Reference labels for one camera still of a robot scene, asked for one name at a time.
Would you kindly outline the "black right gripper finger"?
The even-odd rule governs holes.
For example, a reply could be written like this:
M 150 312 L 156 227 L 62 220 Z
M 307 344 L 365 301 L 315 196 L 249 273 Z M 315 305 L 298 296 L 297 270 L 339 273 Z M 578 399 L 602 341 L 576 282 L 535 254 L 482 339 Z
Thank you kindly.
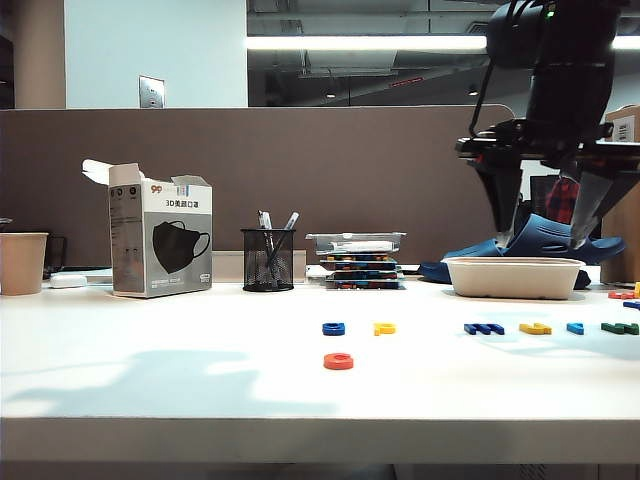
M 571 221 L 570 248 L 582 247 L 602 218 L 638 182 L 638 170 L 584 171 Z
M 523 171 L 517 157 L 477 157 L 472 161 L 490 202 L 496 240 L 506 246 L 514 234 Z

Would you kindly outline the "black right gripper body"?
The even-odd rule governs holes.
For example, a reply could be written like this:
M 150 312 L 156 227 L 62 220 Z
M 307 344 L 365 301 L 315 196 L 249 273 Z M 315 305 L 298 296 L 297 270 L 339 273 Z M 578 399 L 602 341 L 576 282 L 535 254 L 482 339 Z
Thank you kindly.
M 604 140 L 613 77 L 612 63 L 535 69 L 526 115 L 459 139 L 459 157 L 480 175 L 520 175 L 528 161 L 573 175 L 637 175 L 639 146 Z

